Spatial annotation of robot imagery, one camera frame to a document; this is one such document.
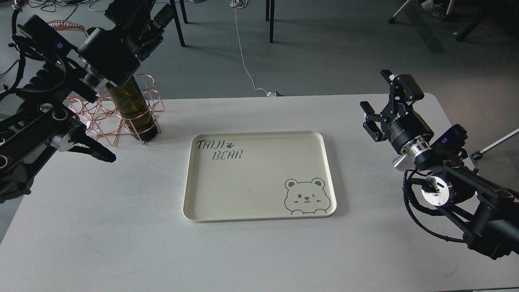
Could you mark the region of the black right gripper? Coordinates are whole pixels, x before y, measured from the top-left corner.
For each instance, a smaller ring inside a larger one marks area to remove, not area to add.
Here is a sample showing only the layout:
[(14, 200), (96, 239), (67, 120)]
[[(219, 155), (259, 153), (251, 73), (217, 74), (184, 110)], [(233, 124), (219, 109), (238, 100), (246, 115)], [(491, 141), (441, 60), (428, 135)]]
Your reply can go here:
[(360, 107), (365, 112), (363, 127), (376, 141), (389, 141), (399, 155), (404, 155), (405, 145), (417, 137), (430, 141), (434, 135), (423, 118), (413, 110), (413, 103), (425, 97), (413, 76), (395, 75), (391, 70), (383, 69), (380, 74), (390, 85), (388, 103), (376, 114), (368, 101), (361, 101)]

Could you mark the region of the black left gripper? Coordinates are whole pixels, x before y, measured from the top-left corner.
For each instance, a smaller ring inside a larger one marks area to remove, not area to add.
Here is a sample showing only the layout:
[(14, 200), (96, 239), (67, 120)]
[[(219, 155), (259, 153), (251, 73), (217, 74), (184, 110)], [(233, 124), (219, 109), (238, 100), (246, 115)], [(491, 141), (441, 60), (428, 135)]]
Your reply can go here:
[(164, 28), (178, 18), (176, 6), (165, 4), (154, 18), (154, 0), (115, 0), (104, 15), (110, 30), (95, 28), (77, 52), (87, 64), (82, 81), (91, 88), (110, 82), (122, 87), (163, 41)]

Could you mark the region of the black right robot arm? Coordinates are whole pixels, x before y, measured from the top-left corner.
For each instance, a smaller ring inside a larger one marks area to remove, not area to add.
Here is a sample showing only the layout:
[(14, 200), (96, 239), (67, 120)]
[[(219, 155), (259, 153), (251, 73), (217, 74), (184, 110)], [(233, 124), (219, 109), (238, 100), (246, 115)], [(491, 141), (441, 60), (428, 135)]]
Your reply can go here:
[(461, 239), (425, 231), (493, 260), (518, 253), (518, 192), (465, 166), (467, 132), (460, 124), (431, 142), (432, 129), (413, 108), (425, 96), (419, 85), (410, 74), (380, 73), (390, 86), (388, 103), (376, 113), (368, 101), (360, 102), (363, 127), (374, 141), (389, 141), (402, 159), (403, 200), (412, 220), (423, 228), (412, 207), (445, 216), (461, 229)]

